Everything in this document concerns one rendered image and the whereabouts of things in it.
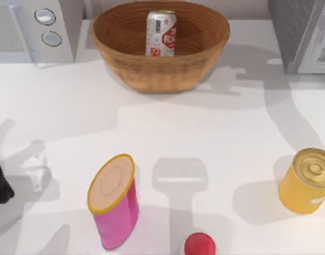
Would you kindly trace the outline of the wooden basket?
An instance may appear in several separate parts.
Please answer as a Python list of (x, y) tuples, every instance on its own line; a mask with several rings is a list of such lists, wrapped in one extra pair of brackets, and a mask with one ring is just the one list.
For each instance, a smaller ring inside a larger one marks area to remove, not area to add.
[[(176, 54), (171, 57), (144, 53), (146, 19), (158, 9), (176, 14)], [(148, 93), (192, 89), (213, 67), (229, 37), (224, 15), (178, 0), (123, 3), (99, 14), (91, 24), (91, 38), (110, 70), (129, 88)]]

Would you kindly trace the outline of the red and white can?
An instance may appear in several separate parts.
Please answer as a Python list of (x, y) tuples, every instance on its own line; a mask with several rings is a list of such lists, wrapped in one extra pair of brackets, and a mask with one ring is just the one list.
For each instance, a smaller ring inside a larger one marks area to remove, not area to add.
[(146, 20), (146, 56), (174, 56), (177, 17), (174, 11), (151, 10)]

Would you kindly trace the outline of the pink can with yellow rim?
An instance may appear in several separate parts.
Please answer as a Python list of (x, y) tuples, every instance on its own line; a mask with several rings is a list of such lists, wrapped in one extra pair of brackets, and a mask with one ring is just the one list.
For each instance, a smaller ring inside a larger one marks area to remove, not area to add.
[(89, 186), (87, 205), (103, 248), (120, 247), (134, 230), (139, 213), (135, 163), (129, 154), (118, 154), (99, 169)]

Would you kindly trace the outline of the red bottle cap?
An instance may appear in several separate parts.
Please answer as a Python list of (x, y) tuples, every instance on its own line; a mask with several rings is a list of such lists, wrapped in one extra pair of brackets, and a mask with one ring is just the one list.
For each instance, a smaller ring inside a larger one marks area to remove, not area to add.
[(181, 250), (182, 255), (216, 255), (214, 240), (202, 232), (189, 235)]

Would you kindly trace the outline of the microwave knob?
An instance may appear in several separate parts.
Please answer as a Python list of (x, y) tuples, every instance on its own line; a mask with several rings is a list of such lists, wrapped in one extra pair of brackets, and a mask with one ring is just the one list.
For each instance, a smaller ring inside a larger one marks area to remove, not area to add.
[(34, 17), (39, 24), (44, 26), (51, 26), (56, 21), (55, 13), (47, 8), (36, 10), (34, 12)]
[(62, 43), (62, 37), (55, 31), (46, 31), (41, 34), (42, 42), (49, 47), (58, 47)]

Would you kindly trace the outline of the yellow tin can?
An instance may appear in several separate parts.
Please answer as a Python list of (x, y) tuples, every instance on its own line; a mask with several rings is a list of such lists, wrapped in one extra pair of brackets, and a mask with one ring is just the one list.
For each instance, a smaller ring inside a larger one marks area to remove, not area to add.
[(325, 200), (325, 151), (300, 150), (278, 186), (282, 204), (298, 214), (311, 214)]

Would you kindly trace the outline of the pale microwave oven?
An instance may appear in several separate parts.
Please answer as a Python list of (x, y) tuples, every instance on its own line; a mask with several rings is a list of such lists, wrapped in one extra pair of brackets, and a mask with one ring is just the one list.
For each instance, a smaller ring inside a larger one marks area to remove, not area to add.
[[(50, 9), (53, 25), (41, 25), (34, 12)], [(0, 63), (72, 63), (84, 16), (83, 0), (0, 0)], [(55, 31), (58, 47), (42, 42), (41, 34)]]

